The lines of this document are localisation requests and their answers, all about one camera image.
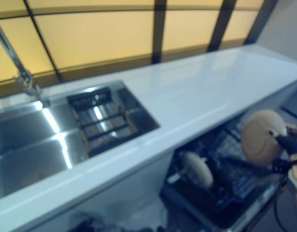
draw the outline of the faucet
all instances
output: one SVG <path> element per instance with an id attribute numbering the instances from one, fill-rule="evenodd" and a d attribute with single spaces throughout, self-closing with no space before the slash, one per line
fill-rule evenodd
<path id="1" fill-rule="evenodd" d="M 0 27 L 0 43 L 3 46 L 6 53 L 9 55 L 11 60 L 13 61 L 14 65 L 18 69 L 18 76 L 14 76 L 13 79 L 16 83 L 18 83 L 21 88 L 24 90 L 25 93 L 27 93 L 30 96 L 34 96 L 38 101 L 41 101 L 43 103 L 43 106 L 47 105 L 46 102 L 41 97 L 41 88 L 36 82 L 36 80 L 33 78 L 31 73 L 27 71 L 22 62 L 20 61 L 18 55 L 12 48 L 10 42 L 8 41 L 7 37 L 3 33 L 1 27 Z"/>

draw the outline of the yellow window panel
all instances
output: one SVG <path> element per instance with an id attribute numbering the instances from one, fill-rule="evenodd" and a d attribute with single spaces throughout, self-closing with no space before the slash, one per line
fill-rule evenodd
<path id="1" fill-rule="evenodd" d="M 0 16 L 19 16 L 26 14 L 22 0 L 0 0 Z"/>
<path id="2" fill-rule="evenodd" d="M 58 68 L 151 54 L 153 12 L 36 17 Z"/>
<path id="3" fill-rule="evenodd" d="M 162 51 L 209 44 L 219 11 L 167 11 Z"/>
<path id="4" fill-rule="evenodd" d="M 27 70 L 31 73 L 53 70 L 29 17 L 3 19 L 0 26 Z"/>
<path id="5" fill-rule="evenodd" d="M 29 4 L 36 14 L 154 8 L 154 0 L 29 0 Z"/>
<path id="6" fill-rule="evenodd" d="M 237 0 L 234 9 L 255 9 L 261 8 L 264 0 Z"/>
<path id="7" fill-rule="evenodd" d="M 223 0 L 167 0 L 168 9 L 210 9 L 221 7 Z"/>
<path id="8" fill-rule="evenodd" d="M 222 41 L 245 39 L 258 15 L 258 11 L 234 11 Z"/>
<path id="9" fill-rule="evenodd" d="M 17 69 L 0 44 L 0 81 L 11 79 L 17 75 Z"/>

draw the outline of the kitchen counter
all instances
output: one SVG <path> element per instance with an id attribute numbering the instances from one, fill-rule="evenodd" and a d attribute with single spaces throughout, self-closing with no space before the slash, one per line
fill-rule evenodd
<path id="1" fill-rule="evenodd" d="M 0 199 L 0 232 L 25 231 L 297 80 L 297 61 L 258 45 L 44 89 L 45 96 L 122 80 L 160 128 Z M 0 110 L 25 103 L 0 99 Z"/>

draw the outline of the sink basin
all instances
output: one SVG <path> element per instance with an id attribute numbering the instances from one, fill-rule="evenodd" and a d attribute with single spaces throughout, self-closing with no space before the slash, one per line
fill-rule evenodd
<path id="1" fill-rule="evenodd" d="M 125 143 L 158 124 L 122 82 L 0 112 L 0 198 Z"/>

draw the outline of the dish rack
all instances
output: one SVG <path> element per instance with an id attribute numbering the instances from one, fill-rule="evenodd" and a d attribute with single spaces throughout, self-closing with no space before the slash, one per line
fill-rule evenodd
<path id="1" fill-rule="evenodd" d="M 126 88 L 113 91 L 104 87 L 71 96 L 68 101 L 89 156 L 158 127 Z"/>

